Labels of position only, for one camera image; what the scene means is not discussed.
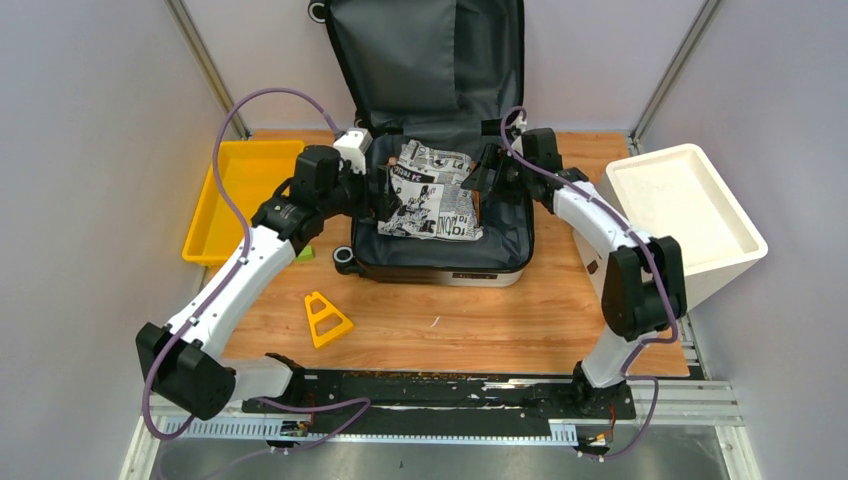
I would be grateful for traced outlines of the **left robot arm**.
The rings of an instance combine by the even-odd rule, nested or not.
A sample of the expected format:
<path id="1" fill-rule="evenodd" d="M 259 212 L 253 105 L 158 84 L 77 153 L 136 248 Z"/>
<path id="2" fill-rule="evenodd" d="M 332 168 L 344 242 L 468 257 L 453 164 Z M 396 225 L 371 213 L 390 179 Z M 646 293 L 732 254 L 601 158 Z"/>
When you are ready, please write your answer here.
<path id="1" fill-rule="evenodd" d="M 363 147 L 310 145 L 297 156 L 292 178 L 243 223 L 242 241 L 197 296 L 164 325 L 147 323 L 138 332 L 145 418 L 152 416 L 152 394 L 199 420 L 217 416 L 232 401 L 268 397 L 283 413 L 304 405 L 306 386 L 281 357 L 228 363 L 222 353 L 247 310 L 323 232 L 327 219 L 388 215 L 373 178 Z"/>

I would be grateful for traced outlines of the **white drawer storage box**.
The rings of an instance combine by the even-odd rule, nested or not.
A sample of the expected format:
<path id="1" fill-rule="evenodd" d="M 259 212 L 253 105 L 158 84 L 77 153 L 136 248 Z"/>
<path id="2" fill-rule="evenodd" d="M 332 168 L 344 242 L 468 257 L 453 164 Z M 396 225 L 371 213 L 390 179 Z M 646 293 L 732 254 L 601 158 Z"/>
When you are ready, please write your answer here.
<path id="1" fill-rule="evenodd" d="M 687 314 L 706 312 L 769 247 L 705 151 L 680 144 L 609 163 L 589 175 L 636 227 L 681 246 Z"/>

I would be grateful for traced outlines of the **space astronaut hardshell suitcase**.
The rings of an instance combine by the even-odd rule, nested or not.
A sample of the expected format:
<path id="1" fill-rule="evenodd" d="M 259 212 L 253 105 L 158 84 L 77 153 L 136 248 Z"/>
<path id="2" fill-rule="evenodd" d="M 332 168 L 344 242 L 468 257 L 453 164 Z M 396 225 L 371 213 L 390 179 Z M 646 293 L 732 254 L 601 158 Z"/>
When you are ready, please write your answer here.
<path id="1" fill-rule="evenodd" d="M 327 1 L 325 28 L 370 131 L 366 158 L 383 165 L 411 140 L 478 158 L 524 98 L 525 9 L 520 1 Z M 534 210 L 486 199 L 476 241 L 382 235 L 351 224 L 362 277 L 388 283 L 506 287 L 534 253 Z"/>

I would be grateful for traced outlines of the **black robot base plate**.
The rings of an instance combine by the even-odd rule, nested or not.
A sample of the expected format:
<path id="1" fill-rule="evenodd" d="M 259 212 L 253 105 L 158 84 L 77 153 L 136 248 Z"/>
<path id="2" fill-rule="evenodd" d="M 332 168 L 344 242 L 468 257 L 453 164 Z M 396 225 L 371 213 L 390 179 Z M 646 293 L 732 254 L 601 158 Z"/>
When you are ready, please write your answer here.
<path id="1" fill-rule="evenodd" d="M 316 434 L 541 437 L 552 420 L 605 429 L 636 417 L 629 389 L 588 404 L 568 375 L 312 369 L 242 409 L 272 413 L 275 403 L 315 408 L 306 419 Z"/>

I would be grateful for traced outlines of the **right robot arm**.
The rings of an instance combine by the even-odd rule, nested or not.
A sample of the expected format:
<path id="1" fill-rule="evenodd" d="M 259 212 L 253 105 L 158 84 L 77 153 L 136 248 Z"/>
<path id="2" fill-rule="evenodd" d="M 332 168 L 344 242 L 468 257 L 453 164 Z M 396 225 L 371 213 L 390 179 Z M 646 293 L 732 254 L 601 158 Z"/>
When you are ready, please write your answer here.
<path id="1" fill-rule="evenodd" d="M 485 199 L 533 199 L 569 224 L 599 259 L 600 304 L 606 326 L 575 365 L 571 403 L 596 417 L 622 395 L 630 366 L 652 344 L 677 338 L 687 309 L 682 249 L 671 236 L 637 228 L 578 168 L 566 168 L 555 133 L 507 127 L 485 147 L 464 188 Z"/>

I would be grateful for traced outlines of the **newspaper print cloth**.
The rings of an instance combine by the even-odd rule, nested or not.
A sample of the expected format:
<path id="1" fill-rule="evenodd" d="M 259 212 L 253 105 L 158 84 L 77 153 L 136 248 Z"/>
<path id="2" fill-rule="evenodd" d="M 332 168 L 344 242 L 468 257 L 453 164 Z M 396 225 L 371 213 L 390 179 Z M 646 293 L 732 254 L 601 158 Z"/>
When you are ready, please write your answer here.
<path id="1" fill-rule="evenodd" d="M 473 192 L 462 187 L 473 161 L 465 153 L 407 142 L 390 168 L 400 205 L 377 224 L 381 235 L 451 242 L 483 237 Z"/>

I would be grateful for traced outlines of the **orange garment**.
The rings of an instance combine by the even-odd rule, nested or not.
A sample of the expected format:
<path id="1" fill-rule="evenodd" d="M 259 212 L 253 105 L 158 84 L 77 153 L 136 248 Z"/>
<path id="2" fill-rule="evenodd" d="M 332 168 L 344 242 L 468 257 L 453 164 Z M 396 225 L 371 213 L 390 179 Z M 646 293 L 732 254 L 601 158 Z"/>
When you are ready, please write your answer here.
<path id="1" fill-rule="evenodd" d="M 474 223 L 477 228 L 481 226 L 481 201 L 480 201 L 480 192 L 476 190 L 470 190 L 469 195 L 471 198 L 471 204 L 474 212 Z"/>

